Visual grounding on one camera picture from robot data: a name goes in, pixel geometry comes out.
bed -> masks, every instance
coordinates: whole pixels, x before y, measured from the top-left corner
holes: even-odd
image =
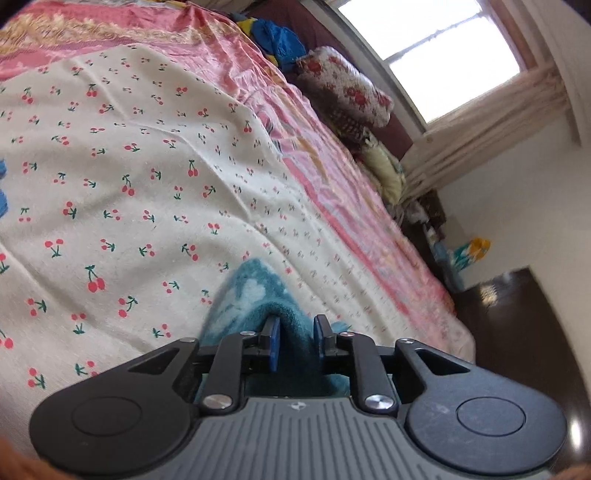
[[[225,17],[36,2],[0,31],[0,436],[49,394],[197,336],[241,262],[392,345],[474,345],[300,91]]]

ribbed gray surface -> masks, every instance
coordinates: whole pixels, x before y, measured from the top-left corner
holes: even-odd
[[[531,480],[545,480],[546,472]],[[138,480],[457,480],[411,446],[398,424],[369,417],[350,399],[253,398],[209,417],[169,463]]]

window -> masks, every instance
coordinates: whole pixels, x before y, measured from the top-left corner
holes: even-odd
[[[486,0],[329,0],[392,71],[424,122],[517,75]]]

white pillow with red flowers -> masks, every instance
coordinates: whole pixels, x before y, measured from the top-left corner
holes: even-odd
[[[329,98],[356,120],[385,127],[394,102],[332,47],[319,47],[297,60],[298,81]]]

silver bolt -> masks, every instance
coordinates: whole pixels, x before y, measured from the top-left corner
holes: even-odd
[[[388,410],[394,405],[394,400],[386,395],[370,395],[365,399],[365,406],[372,410]]]
[[[212,410],[224,410],[232,405],[232,399],[222,393],[216,393],[205,397],[202,403]]]

